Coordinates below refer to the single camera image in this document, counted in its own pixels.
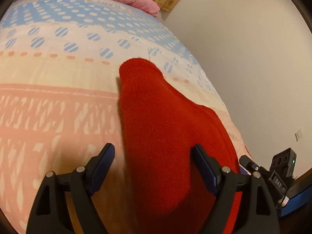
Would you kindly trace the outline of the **red knitted sweater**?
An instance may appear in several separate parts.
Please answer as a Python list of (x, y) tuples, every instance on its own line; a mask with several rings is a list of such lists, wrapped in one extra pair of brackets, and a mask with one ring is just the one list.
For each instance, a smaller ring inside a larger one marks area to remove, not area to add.
[(203, 146), (239, 173), (236, 151), (216, 113), (187, 99), (145, 59), (120, 66), (120, 108), (138, 233), (198, 233), (215, 201), (191, 161)]

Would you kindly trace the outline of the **polka dot bed quilt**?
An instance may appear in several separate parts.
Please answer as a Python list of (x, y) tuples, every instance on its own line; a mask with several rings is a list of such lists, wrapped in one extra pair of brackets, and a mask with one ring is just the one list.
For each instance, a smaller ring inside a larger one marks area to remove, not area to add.
[(45, 174), (72, 172), (106, 143), (115, 159), (93, 202), (110, 233), (133, 233), (117, 81), (131, 58), (212, 108), (237, 155), (248, 153), (198, 61), (153, 16), (112, 0), (17, 0), (1, 20), (1, 210), (18, 233)]

